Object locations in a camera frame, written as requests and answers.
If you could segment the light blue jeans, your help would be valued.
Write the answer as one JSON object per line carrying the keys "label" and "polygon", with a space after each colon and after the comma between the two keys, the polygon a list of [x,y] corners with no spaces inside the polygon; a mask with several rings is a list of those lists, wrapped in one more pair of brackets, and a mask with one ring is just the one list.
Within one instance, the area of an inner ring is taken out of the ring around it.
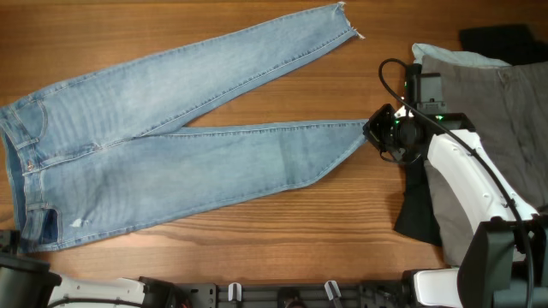
{"label": "light blue jeans", "polygon": [[52,252],[306,187],[364,121],[192,121],[357,36],[334,3],[57,82],[1,109],[22,253]]}

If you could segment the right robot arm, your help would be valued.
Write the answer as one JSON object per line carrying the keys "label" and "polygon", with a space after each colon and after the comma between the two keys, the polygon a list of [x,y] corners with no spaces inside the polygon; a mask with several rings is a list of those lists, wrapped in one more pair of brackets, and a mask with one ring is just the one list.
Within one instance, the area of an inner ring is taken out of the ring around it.
{"label": "right robot arm", "polygon": [[475,126],[449,113],[440,74],[410,69],[399,110],[383,105],[364,134],[385,161],[430,162],[449,184],[474,237],[456,269],[409,273],[409,307],[545,307],[547,218],[519,197],[487,156]]}

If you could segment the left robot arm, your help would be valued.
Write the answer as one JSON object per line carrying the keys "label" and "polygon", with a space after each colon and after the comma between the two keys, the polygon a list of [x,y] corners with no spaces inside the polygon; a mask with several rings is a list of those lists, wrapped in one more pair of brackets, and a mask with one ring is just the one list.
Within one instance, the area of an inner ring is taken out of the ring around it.
{"label": "left robot arm", "polygon": [[19,256],[19,242],[19,232],[1,232],[1,308],[192,305],[182,289],[167,281],[145,277],[86,281],[54,273],[47,262]]}

